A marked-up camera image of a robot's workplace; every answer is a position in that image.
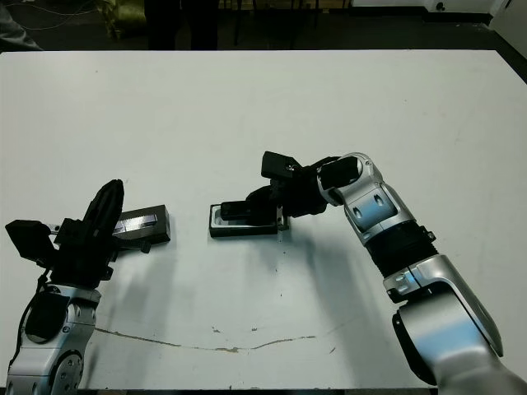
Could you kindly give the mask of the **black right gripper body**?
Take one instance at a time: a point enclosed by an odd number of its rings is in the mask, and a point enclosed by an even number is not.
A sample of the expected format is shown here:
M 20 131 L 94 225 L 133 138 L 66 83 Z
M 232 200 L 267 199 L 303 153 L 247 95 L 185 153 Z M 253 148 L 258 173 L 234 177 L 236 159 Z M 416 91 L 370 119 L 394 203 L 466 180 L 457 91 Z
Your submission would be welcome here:
M 273 206 L 277 211 L 277 232 L 289 229 L 289 218 L 318 215 L 325 211 L 327 201 L 318 186 L 318 169 L 329 163 L 329 158 L 302 166 L 294 158 L 273 158 L 270 186 Z

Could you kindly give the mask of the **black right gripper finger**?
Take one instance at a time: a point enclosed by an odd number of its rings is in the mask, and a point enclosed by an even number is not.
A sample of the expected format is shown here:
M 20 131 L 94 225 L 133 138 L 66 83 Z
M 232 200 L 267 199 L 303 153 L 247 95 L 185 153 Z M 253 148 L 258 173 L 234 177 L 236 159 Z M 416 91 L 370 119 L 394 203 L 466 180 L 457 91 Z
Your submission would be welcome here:
M 276 210 L 253 210 L 249 217 L 250 225 L 276 225 Z
M 273 189 L 270 185 L 263 186 L 251 192 L 245 200 L 253 206 L 272 206 Z

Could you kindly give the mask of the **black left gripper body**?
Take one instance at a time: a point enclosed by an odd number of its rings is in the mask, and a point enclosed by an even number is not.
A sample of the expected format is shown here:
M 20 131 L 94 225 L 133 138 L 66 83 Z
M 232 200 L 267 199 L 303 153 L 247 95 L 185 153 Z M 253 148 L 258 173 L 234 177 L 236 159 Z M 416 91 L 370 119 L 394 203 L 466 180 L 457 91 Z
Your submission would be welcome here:
M 110 263 L 118 256 L 113 236 L 117 219 L 109 221 L 66 218 L 55 242 L 50 280 L 68 286 L 98 286 L 111 278 Z

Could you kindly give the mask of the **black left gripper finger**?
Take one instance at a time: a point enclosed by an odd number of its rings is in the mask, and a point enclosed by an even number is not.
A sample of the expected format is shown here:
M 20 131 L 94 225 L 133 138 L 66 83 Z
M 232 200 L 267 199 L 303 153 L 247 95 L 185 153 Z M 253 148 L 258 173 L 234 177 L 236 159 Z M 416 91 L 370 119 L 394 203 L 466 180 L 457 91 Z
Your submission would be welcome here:
M 124 202 L 124 185 L 121 179 L 112 179 L 104 188 L 100 203 L 100 232 L 111 236 L 121 215 Z
M 91 201 L 84 221 L 88 235 L 112 235 L 115 226 L 115 180 L 112 179 L 97 192 Z

